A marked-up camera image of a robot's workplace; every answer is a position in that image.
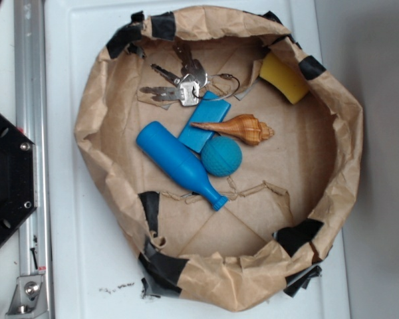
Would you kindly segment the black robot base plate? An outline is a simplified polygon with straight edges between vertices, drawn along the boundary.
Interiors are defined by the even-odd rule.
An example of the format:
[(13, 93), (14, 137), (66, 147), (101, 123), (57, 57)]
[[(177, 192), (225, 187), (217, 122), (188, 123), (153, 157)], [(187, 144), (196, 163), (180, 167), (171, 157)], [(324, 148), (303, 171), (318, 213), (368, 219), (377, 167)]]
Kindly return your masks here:
[(35, 210), (34, 143), (0, 114), (0, 248)]

